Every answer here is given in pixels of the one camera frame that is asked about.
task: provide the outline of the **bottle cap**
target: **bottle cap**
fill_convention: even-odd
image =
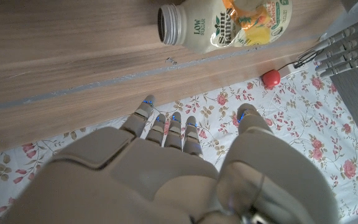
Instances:
[[[262,77],[262,81],[264,82],[266,87],[273,87],[280,84],[281,75],[277,70],[271,70]]]

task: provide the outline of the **bottle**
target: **bottle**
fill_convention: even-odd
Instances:
[[[167,45],[196,53],[269,44],[288,27],[291,0],[187,0],[158,10],[158,34]]]

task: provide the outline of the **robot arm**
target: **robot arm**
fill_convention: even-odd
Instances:
[[[252,105],[220,173],[203,160],[196,120],[174,113],[163,141],[160,114],[140,139],[148,96],[120,129],[103,128],[45,165],[3,223],[337,223],[319,170],[276,138]]]

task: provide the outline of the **wooden surface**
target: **wooden surface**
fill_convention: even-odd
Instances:
[[[160,105],[280,68],[343,10],[339,1],[294,0],[272,45],[197,55],[159,41],[157,10],[171,2],[181,3],[0,2],[0,151],[129,114],[149,93]]]

